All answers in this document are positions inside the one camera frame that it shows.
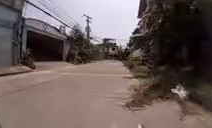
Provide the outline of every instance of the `utility pole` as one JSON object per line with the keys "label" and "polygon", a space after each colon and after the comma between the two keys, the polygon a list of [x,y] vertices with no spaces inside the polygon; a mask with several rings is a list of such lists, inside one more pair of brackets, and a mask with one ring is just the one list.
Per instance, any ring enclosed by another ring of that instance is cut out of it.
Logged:
{"label": "utility pole", "polygon": [[93,19],[92,17],[86,15],[86,14],[83,14],[83,17],[86,17],[86,22],[87,22],[87,26],[86,26],[86,32],[87,32],[87,40],[90,42],[90,32],[91,32],[91,28],[90,28],[90,23],[91,23],[91,20]]}

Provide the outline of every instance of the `ground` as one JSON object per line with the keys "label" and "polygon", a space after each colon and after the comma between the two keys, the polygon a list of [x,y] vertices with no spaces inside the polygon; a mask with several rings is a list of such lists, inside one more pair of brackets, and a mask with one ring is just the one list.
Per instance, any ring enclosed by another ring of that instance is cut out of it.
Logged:
{"label": "ground", "polygon": [[2,128],[212,128],[212,113],[192,105],[180,120],[174,101],[139,111],[123,107],[131,73],[121,62],[53,66],[0,78]]}

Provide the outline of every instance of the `overcast sky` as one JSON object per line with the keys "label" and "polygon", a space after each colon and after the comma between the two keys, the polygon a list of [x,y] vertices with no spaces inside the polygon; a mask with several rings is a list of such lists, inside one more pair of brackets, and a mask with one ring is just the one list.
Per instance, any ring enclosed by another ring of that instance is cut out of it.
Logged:
{"label": "overcast sky", "polygon": [[[52,8],[57,8],[64,15],[70,16],[82,29],[86,26],[83,14],[93,18],[91,23],[92,36],[110,37],[118,39],[119,44],[127,43],[131,32],[137,25],[137,12],[139,0],[30,0],[36,5],[43,7],[40,1],[45,1]],[[60,24],[41,13],[37,9],[26,6],[26,17],[44,20],[58,27]]]}

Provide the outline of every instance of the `street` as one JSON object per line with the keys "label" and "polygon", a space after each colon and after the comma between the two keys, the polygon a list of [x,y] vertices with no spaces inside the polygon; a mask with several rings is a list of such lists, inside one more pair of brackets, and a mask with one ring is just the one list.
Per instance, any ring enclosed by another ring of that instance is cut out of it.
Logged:
{"label": "street", "polygon": [[119,61],[0,78],[2,128],[212,128],[212,113],[180,120],[180,106],[155,102],[139,111],[123,107],[131,73]]}

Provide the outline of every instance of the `debris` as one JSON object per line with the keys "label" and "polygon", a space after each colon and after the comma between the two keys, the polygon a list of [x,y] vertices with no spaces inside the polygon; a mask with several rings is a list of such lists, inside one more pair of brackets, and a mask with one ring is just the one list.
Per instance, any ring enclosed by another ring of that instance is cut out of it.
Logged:
{"label": "debris", "polygon": [[188,97],[189,92],[179,83],[176,85],[176,88],[171,89],[171,92],[178,95],[181,100],[184,100]]}

